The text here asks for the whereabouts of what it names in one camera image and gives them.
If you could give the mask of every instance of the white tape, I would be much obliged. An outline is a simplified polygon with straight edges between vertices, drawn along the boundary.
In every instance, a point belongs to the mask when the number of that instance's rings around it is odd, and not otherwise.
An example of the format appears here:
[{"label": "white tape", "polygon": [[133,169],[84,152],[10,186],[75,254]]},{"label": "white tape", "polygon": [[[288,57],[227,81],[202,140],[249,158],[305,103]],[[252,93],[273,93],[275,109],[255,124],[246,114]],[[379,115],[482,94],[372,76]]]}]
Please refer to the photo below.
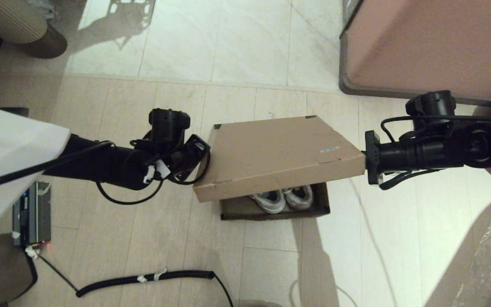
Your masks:
[{"label": "white tape", "polygon": [[28,245],[25,249],[25,252],[28,254],[29,257],[33,259],[37,259],[37,253],[39,252],[38,249],[33,249],[31,245]]},{"label": "white tape", "polygon": [[41,196],[41,195],[45,195],[47,192],[49,192],[49,190],[50,190],[50,182],[48,182],[48,184],[49,185],[47,185],[46,188],[44,188],[43,190],[37,190],[37,195]]},{"label": "white tape", "polygon": [[158,160],[156,162],[156,171],[160,173],[160,177],[162,177],[162,179],[168,177],[168,175],[171,173],[168,166],[162,160]]},{"label": "white tape", "polygon": [[168,269],[165,268],[164,270],[160,271],[159,273],[154,274],[153,281],[157,281],[160,278],[160,276],[162,274],[166,273],[167,271],[168,271]]},{"label": "white tape", "polygon": [[147,168],[147,175],[145,175],[144,177],[144,183],[150,183],[150,181],[154,177],[154,171],[154,165],[149,165],[149,167]]}]

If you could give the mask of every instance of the white label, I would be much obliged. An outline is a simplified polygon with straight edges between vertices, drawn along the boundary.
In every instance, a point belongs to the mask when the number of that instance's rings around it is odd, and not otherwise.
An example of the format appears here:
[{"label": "white label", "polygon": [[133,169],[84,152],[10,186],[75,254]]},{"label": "white label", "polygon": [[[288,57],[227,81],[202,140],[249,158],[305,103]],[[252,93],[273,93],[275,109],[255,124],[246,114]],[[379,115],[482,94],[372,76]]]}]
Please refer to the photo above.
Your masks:
[{"label": "white label", "polygon": [[332,147],[332,148],[327,148],[327,149],[320,150],[319,152],[321,152],[323,154],[324,152],[333,151],[333,150],[337,150],[337,149],[340,149],[340,148],[341,148],[340,146],[336,146],[336,147]]},{"label": "white label", "polygon": [[171,173],[170,169],[162,160],[158,160],[156,162],[156,171],[160,173],[160,177],[162,177],[163,179],[168,177],[168,175],[170,175]]}]

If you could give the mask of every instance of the pink wall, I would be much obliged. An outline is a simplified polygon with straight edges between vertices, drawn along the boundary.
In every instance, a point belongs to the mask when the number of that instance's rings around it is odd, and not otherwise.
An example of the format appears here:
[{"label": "pink wall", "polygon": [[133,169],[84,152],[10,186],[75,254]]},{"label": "pink wall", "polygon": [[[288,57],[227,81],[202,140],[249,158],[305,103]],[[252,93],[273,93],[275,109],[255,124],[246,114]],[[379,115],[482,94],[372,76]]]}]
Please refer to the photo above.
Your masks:
[{"label": "pink wall", "polygon": [[491,100],[491,1],[364,1],[347,41],[355,86]]}]

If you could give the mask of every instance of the robotic arm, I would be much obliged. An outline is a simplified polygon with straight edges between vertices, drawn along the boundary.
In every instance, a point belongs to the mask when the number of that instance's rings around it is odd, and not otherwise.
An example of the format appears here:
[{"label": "robotic arm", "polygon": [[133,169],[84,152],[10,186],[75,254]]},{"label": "robotic arm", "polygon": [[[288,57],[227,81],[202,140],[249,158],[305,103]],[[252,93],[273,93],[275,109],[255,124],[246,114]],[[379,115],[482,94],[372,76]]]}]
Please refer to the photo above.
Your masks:
[{"label": "robotic arm", "polygon": [[[191,125],[189,115],[184,112],[154,109],[149,113],[149,123],[152,129],[144,138],[130,142],[134,148],[102,148],[95,155],[47,169],[45,174],[106,182],[131,190],[141,190],[153,180],[166,178],[178,184],[190,184],[184,180],[209,155],[210,146],[195,134],[184,142],[185,130]],[[62,156],[97,143],[73,134]]]},{"label": "robotic arm", "polygon": [[[380,144],[374,131],[365,132],[368,181],[382,190],[417,175],[467,165],[491,167],[491,117],[456,116],[450,91],[427,93],[406,104],[410,116],[383,120],[381,128],[391,142]],[[412,120],[414,130],[396,142],[385,127],[393,121]],[[384,182],[384,174],[399,173]]]}]

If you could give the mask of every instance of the black robotic arm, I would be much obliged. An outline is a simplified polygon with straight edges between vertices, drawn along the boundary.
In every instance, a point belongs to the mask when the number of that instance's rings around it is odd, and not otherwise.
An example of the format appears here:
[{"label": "black robotic arm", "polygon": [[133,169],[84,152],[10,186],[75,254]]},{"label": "black robotic arm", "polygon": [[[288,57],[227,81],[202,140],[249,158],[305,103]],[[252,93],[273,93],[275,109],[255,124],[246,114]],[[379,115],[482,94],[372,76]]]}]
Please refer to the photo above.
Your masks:
[{"label": "black robotic arm", "polygon": [[[380,144],[374,131],[365,132],[368,181],[382,190],[417,175],[467,165],[491,167],[491,117],[456,116],[450,91],[415,97],[406,105],[410,116],[383,120],[391,142]],[[396,142],[385,127],[393,121],[413,121],[413,131]],[[384,174],[399,173],[385,181]]]}]

